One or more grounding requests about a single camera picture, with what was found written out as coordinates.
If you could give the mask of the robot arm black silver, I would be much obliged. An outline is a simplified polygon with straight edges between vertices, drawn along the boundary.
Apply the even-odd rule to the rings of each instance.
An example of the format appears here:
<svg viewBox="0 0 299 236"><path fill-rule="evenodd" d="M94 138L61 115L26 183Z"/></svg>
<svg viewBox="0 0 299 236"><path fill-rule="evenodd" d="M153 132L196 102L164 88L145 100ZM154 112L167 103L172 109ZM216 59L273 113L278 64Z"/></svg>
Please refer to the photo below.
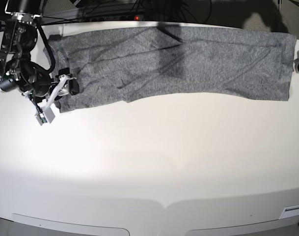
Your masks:
<svg viewBox="0 0 299 236"><path fill-rule="evenodd" d="M79 93L79 84L72 78L69 68L60 70L55 78L50 76L55 68L55 58L40 25L46 3L45 0L9 0L4 6L4 12L10 18L5 21L0 47L0 90L18 89L35 104L52 95L62 76L66 76L67 81L57 90L54 100ZM42 38L49 55L49 69L31 60L38 37Z"/></svg>

